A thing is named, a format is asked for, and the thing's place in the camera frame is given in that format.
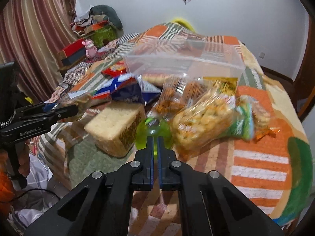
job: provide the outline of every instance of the transparent plastic bin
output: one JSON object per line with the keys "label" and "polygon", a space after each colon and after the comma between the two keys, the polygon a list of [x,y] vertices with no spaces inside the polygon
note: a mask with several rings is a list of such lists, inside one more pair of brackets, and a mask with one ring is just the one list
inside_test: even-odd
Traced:
{"label": "transparent plastic bin", "polygon": [[138,44],[123,56],[127,72],[135,75],[241,78],[245,65],[232,45],[172,39]]}

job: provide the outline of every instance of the silver screw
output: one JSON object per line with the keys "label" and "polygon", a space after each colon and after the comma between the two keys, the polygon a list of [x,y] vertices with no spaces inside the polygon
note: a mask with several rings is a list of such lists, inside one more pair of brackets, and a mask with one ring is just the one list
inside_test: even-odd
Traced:
{"label": "silver screw", "polygon": [[174,160],[174,161],[172,161],[171,164],[175,168],[178,168],[178,167],[180,167],[182,165],[182,163],[179,160]]}
{"label": "silver screw", "polygon": [[100,172],[100,171],[94,171],[93,173],[92,173],[92,178],[94,178],[94,179],[98,179],[98,178],[100,178],[102,176],[102,172]]}
{"label": "silver screw", "polygon": [[132,162],[130,163],[130,166],[131,166],[131,167],[134,167],[134,168],[137,168],[137,167],[140,166],[140,162],[137,161],[137,160],[134,160],[134,161],[132,161]]}
{"label": "silver screw", "polygon": [[216,170],[212,170],[209,172],[210,177],[212,178],[218,178],[220,176],[220,173]]}

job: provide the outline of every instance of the blanket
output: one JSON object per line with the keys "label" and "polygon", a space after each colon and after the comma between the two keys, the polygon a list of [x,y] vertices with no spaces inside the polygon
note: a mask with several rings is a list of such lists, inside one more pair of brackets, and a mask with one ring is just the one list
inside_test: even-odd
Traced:
{"label": "blanket", "polygon": [[[308,140],[283,87],[262,75],[254,56],[236,37],[202,36],[174,23],[161,24],[119,46],[106,62],[93,64],[73,90],[98,87],[106,81],[100,72],[120,62],[121,55],[138,43],[174,38],[234,45],[247,66],[237,94],[259,100],[280,128],[276,138],[265,136],[258,143],[215,140],[192,157],[179,154],[178,159],[198,171],[218,170],[280,226],[289,223],[303,209],[310,193],[312,163]],[[86,113],[78,122],[56,124],[50,133],[37,139],[37,155],[45,159],[69,189],[94,170],[108,173],[134,158],[135,148],[123,159],[111,159],[97,150],[84,131],[84,125],[95,114],[97,110]],[[181,235],[177,192],[162,193],[157,180],[152,191],[134,192],[129,231],[130,235]]]}

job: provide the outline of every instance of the baseboard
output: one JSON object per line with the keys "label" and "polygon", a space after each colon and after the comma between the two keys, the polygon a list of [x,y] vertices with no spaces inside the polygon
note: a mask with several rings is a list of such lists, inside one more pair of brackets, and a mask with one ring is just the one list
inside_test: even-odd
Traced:
{"label": "baseboard", "polygon": [[279,73],[279,72],[276,72],[276,71],[274,71],[274,70],[272,70],[272,69],[270,69],[270,68],[267,68],[267,67],[263,67],[263,66],[260,66],[261,68],[262,68],[262,70],[264,71],[264,72],[267,72],[267,73],[270,73],[270,74],[272,74],[272,75],[275,75],[275,76],[277,76],[277,77],[279,77],[279,78],[282,78],[282,79],[284,79],[284,80],[286,80],[286,81],[288,81],[288,82],[290,82],[290,83],[294,83],[294,81],[290,78],[290,77],[288,77],[288,76],[285,76],[285,75],[283,75],[283,74],[281,74],[281,73]]}

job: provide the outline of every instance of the pink figurine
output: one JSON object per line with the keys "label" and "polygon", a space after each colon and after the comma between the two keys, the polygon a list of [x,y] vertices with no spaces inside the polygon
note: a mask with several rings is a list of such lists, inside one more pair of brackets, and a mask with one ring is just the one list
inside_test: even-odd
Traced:
{"label": "pink figurine", "polygon": [[86,48],[86,57],[93,58],[97,54],[97,48],[94,46],[94,42],[90,39],[85,40],[82,44]]}

